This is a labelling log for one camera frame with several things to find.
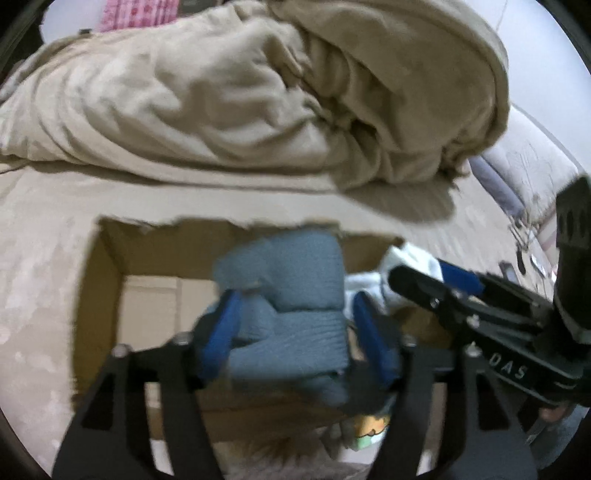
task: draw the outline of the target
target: white lettering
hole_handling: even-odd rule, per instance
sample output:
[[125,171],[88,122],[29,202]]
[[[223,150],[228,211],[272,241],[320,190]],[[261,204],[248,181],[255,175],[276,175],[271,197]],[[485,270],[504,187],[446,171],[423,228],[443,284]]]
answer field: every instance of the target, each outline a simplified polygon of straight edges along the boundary
[[526,373],[527,373],[527,367],[525,365],[523,365],[523,366],[519,367],[519,370],[515,374],[515,378],[517,380],[521,380],[525,376]]
[[493,353],[491,359],[488,361],[488,364],[491,367],[496,367],[501,361],[501,354],[500,353]]
[[501,368],[501,372],[505,372],[507,374],[510,374],[511,369],[513,369],[513,360],[510,360],[505,365],[503,365],[503,368]]

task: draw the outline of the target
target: beige blanket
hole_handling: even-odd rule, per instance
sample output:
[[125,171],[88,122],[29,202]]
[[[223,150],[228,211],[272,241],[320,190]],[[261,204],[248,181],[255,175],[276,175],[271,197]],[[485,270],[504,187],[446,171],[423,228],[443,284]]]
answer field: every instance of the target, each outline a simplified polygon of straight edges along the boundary
[[456,0],[239,0],[43,47],[0,91],[0,171],[19,157],[224,186],[426,180],[504,131],[506,64]]

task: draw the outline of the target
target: white pillow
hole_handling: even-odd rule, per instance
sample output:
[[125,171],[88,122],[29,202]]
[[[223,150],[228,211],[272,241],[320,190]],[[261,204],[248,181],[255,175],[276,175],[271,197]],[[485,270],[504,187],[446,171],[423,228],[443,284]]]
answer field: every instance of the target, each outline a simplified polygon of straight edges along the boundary
[[524,203],[529,223],[542,222],[560,190],[579,175],[571,159],[514,107],[507,132],[482,157]]

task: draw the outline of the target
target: pillow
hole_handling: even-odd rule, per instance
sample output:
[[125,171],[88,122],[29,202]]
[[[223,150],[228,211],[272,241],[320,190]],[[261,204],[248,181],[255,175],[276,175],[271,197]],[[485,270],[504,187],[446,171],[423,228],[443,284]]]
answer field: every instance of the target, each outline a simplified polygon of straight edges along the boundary
[[482,187],[507,215],[513,218],[522,218],[525,205],[484,158],[481,156],[472,157],[470,168]]
[[558,192],[579,175],[572,160],[514,106],[507,131],[482,157],[524,203],[530,224],[543,222]]

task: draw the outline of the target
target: crumpled blanket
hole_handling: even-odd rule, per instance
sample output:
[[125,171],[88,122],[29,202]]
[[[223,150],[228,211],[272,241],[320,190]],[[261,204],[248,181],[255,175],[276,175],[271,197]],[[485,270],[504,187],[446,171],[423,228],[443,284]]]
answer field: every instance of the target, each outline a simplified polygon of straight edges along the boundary
[[506,127],[506,68],[459,0],[239,0],[42,47],[0,90],[0,171],[316,191],[455,175]]

